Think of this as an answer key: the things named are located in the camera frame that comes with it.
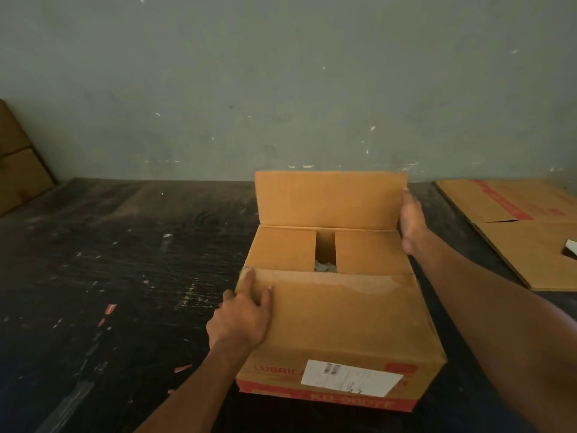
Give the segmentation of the person's left hand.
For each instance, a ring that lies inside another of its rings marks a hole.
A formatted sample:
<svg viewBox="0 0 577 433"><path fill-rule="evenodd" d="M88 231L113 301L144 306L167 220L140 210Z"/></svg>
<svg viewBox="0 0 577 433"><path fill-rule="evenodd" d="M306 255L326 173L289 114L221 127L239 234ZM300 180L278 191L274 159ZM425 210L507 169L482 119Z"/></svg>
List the person's left hand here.
<svg viewBox="0 0 577 433"><path fill-rule="evenodd" d="M254 269L244 270L234 291L234 305L220 304L206 324L211 352L226 352L233 357L245 358L264 341L270 318L259 315L262 292L255 301L252 296L255 280Z"/></svg>

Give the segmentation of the person's right hand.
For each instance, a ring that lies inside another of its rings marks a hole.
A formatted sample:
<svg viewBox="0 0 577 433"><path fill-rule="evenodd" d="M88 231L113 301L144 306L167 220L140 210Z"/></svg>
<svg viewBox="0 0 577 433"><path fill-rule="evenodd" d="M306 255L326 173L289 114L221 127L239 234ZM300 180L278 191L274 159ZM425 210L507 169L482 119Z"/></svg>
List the person's right hand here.
<svg viewBox="0 0 577 433"><path fill-rule="evenodd" d="M413 257L419 255L423 244L430 235L426 225L421 203L411 194L408 188L402 192L400 210L401 245L403 250Z"/></svg>

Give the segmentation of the brown cardboard box red print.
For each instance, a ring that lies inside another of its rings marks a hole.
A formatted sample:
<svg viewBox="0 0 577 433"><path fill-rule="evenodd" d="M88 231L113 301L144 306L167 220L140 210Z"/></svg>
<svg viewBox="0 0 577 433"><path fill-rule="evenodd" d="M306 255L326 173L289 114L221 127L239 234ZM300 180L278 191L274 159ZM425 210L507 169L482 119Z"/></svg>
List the brown cardboard box red print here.
<svg viewBox="0 0 577 433"><path fill-rule="evenodd" d="M240 392L410 413L447 362L401 247L406 174L258 171L259 226L244 267L273 286L264 342ZM337 273L314 270L333 263ZM301 385L308 360L403 375L384 398Z"/></svg>

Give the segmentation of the person's left forearm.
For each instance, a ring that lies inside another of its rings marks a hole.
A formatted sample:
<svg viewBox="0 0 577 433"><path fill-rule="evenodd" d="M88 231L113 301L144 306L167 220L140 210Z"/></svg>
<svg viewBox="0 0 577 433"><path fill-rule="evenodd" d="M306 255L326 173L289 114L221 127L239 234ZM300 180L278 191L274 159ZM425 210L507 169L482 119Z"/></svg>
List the person's left forearm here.
<svg viewBox="0 0 577 433"><path fill-rule="evenodd" d="M235 376L254 349L241 339L218 342L134 433L211 433Z"/></svg>

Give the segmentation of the person's right forearm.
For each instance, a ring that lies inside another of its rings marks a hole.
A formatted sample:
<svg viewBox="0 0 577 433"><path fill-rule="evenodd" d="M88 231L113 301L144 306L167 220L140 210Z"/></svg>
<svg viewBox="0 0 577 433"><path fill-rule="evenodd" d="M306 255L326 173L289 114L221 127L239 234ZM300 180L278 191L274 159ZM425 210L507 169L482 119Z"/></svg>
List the person's right forearm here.
<svg viewBox="0 0 577 433"><path fill-rule="evenodd" d="M501 398L541 433L577 433L577 322L428 229L406 240Z"/></svg>

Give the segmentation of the white shipping label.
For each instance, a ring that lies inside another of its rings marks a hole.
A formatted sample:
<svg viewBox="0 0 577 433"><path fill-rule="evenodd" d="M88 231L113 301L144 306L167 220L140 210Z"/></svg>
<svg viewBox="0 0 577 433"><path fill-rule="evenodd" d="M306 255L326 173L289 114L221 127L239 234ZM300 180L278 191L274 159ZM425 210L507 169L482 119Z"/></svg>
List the white shipping label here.
<svg viewBox="0 0 577 433"><path fill-rule="evenodd" d="M384 398L402 379L399 373L308 360L301 385Z"/></svg>

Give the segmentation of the flattened cardboard box red stripe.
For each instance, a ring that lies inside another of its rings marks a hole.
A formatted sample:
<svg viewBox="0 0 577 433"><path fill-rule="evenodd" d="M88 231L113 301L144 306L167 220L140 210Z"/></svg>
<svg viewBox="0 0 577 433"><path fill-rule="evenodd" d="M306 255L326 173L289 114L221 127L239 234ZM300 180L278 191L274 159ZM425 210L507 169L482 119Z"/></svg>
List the flattened cardboard box red stripe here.
<svg viewBox="0 0 577 433"><path fill-rule="evenodd" d="M577 196L544 180L441 180L437 188L533 291L577 292Z"/></svg>

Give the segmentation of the plain brown cardboard sheet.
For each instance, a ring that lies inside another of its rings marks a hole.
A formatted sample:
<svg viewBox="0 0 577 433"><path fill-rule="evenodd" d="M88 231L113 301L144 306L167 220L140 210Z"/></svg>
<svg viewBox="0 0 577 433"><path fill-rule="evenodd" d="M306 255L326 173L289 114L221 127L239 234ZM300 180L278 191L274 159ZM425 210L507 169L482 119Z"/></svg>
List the plain brown cardboard sheet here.
<svg viewBox="0 0 577 433"><path fill-rule="evenodd" d="M0 99L0 217L54 187L32 141Z"/></svg>

